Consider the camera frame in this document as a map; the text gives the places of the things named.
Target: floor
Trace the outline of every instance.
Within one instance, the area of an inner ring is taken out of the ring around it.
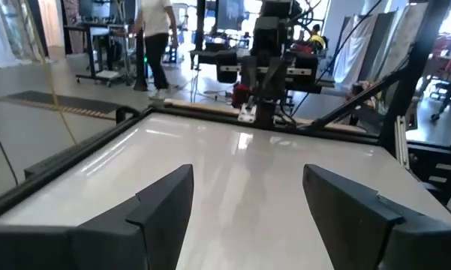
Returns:
[[[92,81],[82,80],[77,84],[74,74],[86,73],[87,58],[84,55],[64,58],[60,49],[50,50],[52,63],[47,65],[51,70],[51,78],[40,64],[29,64],[0,70],[0,97],[16,94],[27,90],[50,93],[50,79],[53,88],[59,95],[88,98],[98,101],[109,101],[128,105],[139,110],[145,108],[151,101],[149,94],[133,91],[130,86],[95,85]],[[187,69],[168,68],[167,74],[172,84],[182,86],[182,89],[169,94],[170,98],[191,99],[192,72]],[[222,85],[215,79],[215,67],[203,66],[198,81],[201,91],[226,90],[230,85]],[[294,93],[298,103],[304,97],[303,93]],[[200,94],[195,95],[195,102],[228,106],[218,97],[214,100]],[[326,115],[343,103],[343,98],[327,94],[310,94],[300,107],[296,116],[315,119]],[[428,120],[430,115],[438,110],[440,102],[425,98],[419,106],[419,130],[409,131],[409,140],[422,140],[431,143],[451,143],[451,107],[446,110],[437,124]],[[84,140],[105,128],[112,127],[113,121],[90,118],[82,115],[65,113],[72,134],[77,141]],[[10,162],[17,174],[18,182],[25,178],[23,170],[48,158],[63,149],[73,145],[71,137],[65,130],[60,115],[57,112],[0,102],[0,139],[7,152]],[[0,194],[15,186],[5,158],[0,151]]]

